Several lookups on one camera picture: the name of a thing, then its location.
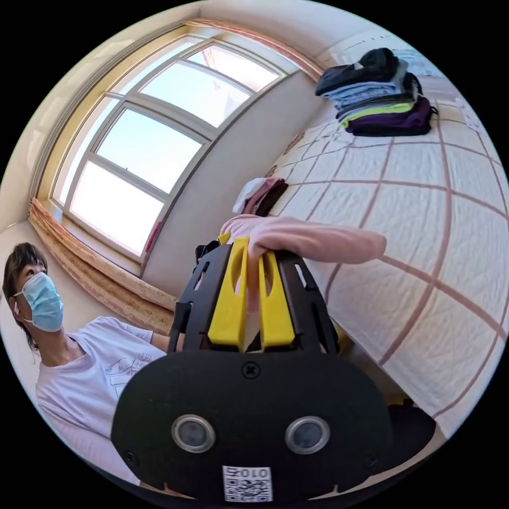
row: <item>qr code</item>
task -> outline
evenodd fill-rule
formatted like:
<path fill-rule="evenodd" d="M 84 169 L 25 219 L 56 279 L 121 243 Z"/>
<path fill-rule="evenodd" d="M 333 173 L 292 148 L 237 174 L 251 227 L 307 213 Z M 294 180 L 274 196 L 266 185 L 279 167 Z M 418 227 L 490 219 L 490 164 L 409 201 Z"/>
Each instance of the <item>qr code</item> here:
<path fill-rule="evenodd" d="M 272 502 L 270 468 L 223 467 L 227 502 Z"/>

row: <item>window pane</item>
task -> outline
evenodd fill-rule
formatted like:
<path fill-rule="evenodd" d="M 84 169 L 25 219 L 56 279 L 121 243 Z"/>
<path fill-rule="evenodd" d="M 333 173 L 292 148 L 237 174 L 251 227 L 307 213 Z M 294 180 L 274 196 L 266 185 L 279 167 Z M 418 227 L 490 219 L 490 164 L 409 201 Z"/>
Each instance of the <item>window pane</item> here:
<path fill-rule="evenodd" d="M 201 143 L 171 127 L 125 110 L 97 153 L 169 193 Z"/>
<path fill-rule="evenodd" d="M 159 200 L 88 161 L 71 212 L 139 256 L 162 207 Z"/>
<path fill-rule="evenodd" d="M 131 76 L 131 79 L 127 82 L 126 85 L 124 85 L 119 91 L 119 94 L 125 95 L 129 90 L 131 90 L 136 83 L 139 83 L 140 80 L 142 80 L 145 76 L 150 74 L 154 69 L 159 67 L 162 63 L 169 60 L 171 57 L 175 56 L 178 53 L 181 53 L 182 51 L 190 48 L 191 46 L 194 46 L 195 44 L 198 44 L 201 42 L 201 39 L 194 39 L 192 37 L 185 37 L 184 39 L 181 39 L 178 41 L 178 45 L 173 47 L 173 45 L 170 46 L 170 48 L 167 49 L 166 52 L 162 52 L 162 55 L 155 61 L 149 64 L 147 67 L 145 67 L 143 70 L 133 69 L 128 76 Z M 114 92 L 117 91 L 118 85 L 121 86 L 121 84 L 117 84 L 112 90 Z"/>
<path fill-rule="evenodd" d="M 83 129 L 88 129 L 85 138 L 83 139 L 79 149 L 76 152 L 76 155 L 73 158 L 73 161 L 65 175 L 62 175 L 59 178 L 64 178 L 64 183 L 62 184 L 62 189 L 57 196 L 53 196 L 62 206 L 67 199 L 67 195 L 69 194 L 69 189 L 74 179 L 74 175 L 76 175 L 76 170 L 80 164 L 80 161 L 85 153 L 86 148 L 92 141 L 92 138 L 97 133 L 98 129 L 101 127 L 101 124 L 106 120 L 106 117 L 113 111 L 113 108 L 118 104 L 118 99 L 102 99 L 99 104 L 95 107 L 96 111 L 101 111 L 97 120 L 92 124 L 90 128 L 83 126 Z"/>
<path fill-rule="evenodd" d="M 219 71 L 256 92 L 278 78 L 276 73 L 265 69 L 252 60 L 216 45 L 204 48 L 188 57 L 187 60 Z"/>
<path fill-rule="evenodd" d="M 220 77 L 181 62 L 166 69 L 141 92 L 189 111 L 214 127 L 249 98 Z"/>

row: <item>window frame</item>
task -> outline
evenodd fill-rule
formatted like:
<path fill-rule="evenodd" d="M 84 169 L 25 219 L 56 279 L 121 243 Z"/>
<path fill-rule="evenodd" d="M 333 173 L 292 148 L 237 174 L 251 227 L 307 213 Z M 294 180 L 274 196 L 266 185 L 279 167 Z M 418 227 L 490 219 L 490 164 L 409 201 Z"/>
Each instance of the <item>window frame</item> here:
<path fill-rule="evenodd" d="M 164 55 L 165 51 L 171 51 L 169 49 L 170 46 L 178 45 L 179 41 L 191 38 L 195 40 L 200 40 L 201 42 L 196 42 L 193 46 L 184 49 L 170 57 L 169 59 L 162 62 L 158 67 L 151 70 L 147 75 L 142 77 L 138 81 L 134 81 L 136 74 L 133 74 L 138 70 L 138 73 L 142 73 L 144 69 L 150 66 L 152 63 L 156 62 L 159 58 Z M 191 62 L 186 60 L 191 55 L 194 55 L 197 52 L 200 52 L 207 47 L 210 46 L 218 46 L 225 50 L 228 50 L 232 53 L 238 54 L 239 56 L 250 60 L 262 68 L 274 73 L 276 78 L 267 84 L 262 89 L 255 91 L 243 83 L 238 82 L 237 80 L 226 76 L 218 71 L 215 71 L 205 65 Z M 245 93 L 249 93 L 249 98 L 244 101 L 233 113 L 231 113 L 218 127 L 214 127 L 208 122 L 202 120 L 201 118 L 189 113 L 173 104 L 167 103 L 160 99 L 151 97 L 147 94 L 143 94 L 140 90 L 148 84 L 151 80 L 155 79 L 161 73 L 163 73 L 167 68 L 172 66 L 173 64 L 180 62 L 189 67 L 194 67 L 199 69 L 202 72 L 206 72 L 213 76 L 217 76 L 225 82 L 231 84 L 238 90 L 241 90 Z M 120 85 L 122 87 L 121 90 L 125 88 L 126 83 L 123 83 L 127 77 L 132 74 L 133 76 L 127 81 L 127 84 L 130 81 L 133 81 L 132 87 L 126 92 L 124 95 L 116 92 Z M 62 213 L 62 217 L 68 218 L 72 222 L 74 222 L 79 228 L 81 228 L 84 232 L 86 232 L 91 237 L 97 239 L 99 242 L 103 243 L 107 247 L 109 247 L 113 252 L 119 253 L 126 257 L 129 260 L 128 265 L 132 265 L 134 262 L 136 265 L 140 267 L 146 261 L 147 255 L 147 246 L 151 241 L 151 235 L 145 241 L 144 249 L 140 256 L 137 256 L 135 253 L 127 250 L 119 243 L 115 242 L 113 239 L 110 239 L 106 235 L 103 235 L 101 232 L 96 230 L 94 227 L 77 217 L 75 214 L 71 212 L 71 203 L 74 197 L 74 193 L 76 191 L 77 185 L 79 183 L 80 177 L 85 169 L 85 166 L 88 161 L 97 164 L 101 168 L 109 171 L 113 175 L 125 180 L 131 185 L 134 185 L 136 188 L 146 192 L 150 196 L 156 197 L 161 201 L 162 207 L 157 217 L 154 225 L 152 225 L 151 231 L 154 231 L 155 226 L 163 221 L 166 216 L 166 213 L 169 208 L 172 208 L 174 201 L 180 195 L 183 187 L 188 181 L 189 177 L 192 175 L 194 170 L 199 166 L 200 161 L 204 158 L 206 153 L 209 151 L 210 147 L 214 144 L 214 142 L 221 137 L 221 135 L 253 104 L 261 95 L 267 92 L 267 90 L 276 86 L 281 80 L 285 79 L 289 76 L 288 71 L 284 71 L 276 65 L 268 62 L 266 59 L 255 55 L 254 53 L 236 46 L 230 42 L 223 41 L 216 37 L 204 37 L 203 35 L 194 34 L 192 32 L 181 35 L 171 42 L 164 45 L 162 48 L 159 48 L 157 51 L 153 51 L 150 55 L 147 55 L 142 60 L 138 61 L 135 65 L 133 65 L 129 70 L 124 72 L 121 77 L 115 80 L 113 84 L 111 84 L 107 89 L 99 96 L 96 100 L 93 108 L 90 110 L 89 114 L 86 118 L 80 123 L 80 126 L 75 132 L 73 139 L 67 146 L 67 149 L 60 160 L 60 164 L 53 178 L 50 193 L 48 200 L 50 201 L 52 207 L 56 207 L 60 209 Z M 76 172 L 73 176 L 73 180 L 69 187 L 67 197 L 65 203 L 61 204 L 60 201 L 56 198 L 55 193 L 58 188 L 62 189 L 63 182 L 65 181 L 66 176 L 71 168 L 72 163 L 74 162 L 74 157 L 77 155 L 79 150 L 82 148 L 82 144 L 86 139 L 87 134 L 90 132 L 90 129 L 94 126 L 96 120 L 100 117 L 100 115 L 104 112 L 104 110 L 108 107 L 106 104 L 104 107 L 100 108 L 99 104 L 104 99 L 112 99 L 118 100 L 118 103 L 112 108 L 110 113 L 103 119 L 103 122 L 97 128 L 97 131 L 92 136 L 88 146 L 83 152 L 81 156 L 80 162 L 76 168 Z M 193 158 L 186 165 L 181 175 L 175 182 L 173 188 L 169 193 L 165 193 L 162 190 L 159 190 L 157 187 L 149 184 L 144 181 L 140 177 L 129 173 L 127 170 L 120 168 L 109 160 L 99 156 L 96 151 L 100 147 L 102 141 L 108 135 L 108 132 L 115 125 L 116 121 L 121 117 L 121 115 L 126 110 L 135 111 L 137 113 L 141 113 L 151 119 L 157 120 L 164 125 L 175 129 L 186 136 L 189 136 L 191 139 L 194 139 L 201 143 L 201 148 L 197 151 L 197 153 L 193 156 Z"/>

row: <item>person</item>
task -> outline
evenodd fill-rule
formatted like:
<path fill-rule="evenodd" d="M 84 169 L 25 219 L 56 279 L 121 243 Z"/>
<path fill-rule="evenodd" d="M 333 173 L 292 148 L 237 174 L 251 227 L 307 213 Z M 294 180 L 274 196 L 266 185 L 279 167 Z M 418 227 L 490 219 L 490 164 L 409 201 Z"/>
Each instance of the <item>person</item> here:
<path fill-rule="evenodd" d="M 166 355 L 169 337 L 113 317 L 67 333 L 47 260 L 29 243 L 9 255 L 2 290 L 30 348 L 40 354 L 36 399 L 47 421 L 83 459 L 140 485 L 110 441 L 113 415 L 133 375 Z"/>

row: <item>white t-shirt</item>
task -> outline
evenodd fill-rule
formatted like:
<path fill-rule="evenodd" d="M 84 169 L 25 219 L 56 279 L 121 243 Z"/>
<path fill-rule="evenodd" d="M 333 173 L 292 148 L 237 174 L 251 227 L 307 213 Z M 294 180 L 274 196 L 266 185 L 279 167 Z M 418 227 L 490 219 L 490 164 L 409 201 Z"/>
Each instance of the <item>white t-shirt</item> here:
<path fill-rule="evenodd" d="M 166 355 L 150 344 L 152 332 L 99 317 L 69 334 L 85 355 L 64 366 L 40 365 L 36 397 L 55 431 L 74 452 L 134 484 L 110 442 L 118 398 L 132 376 Z"/>

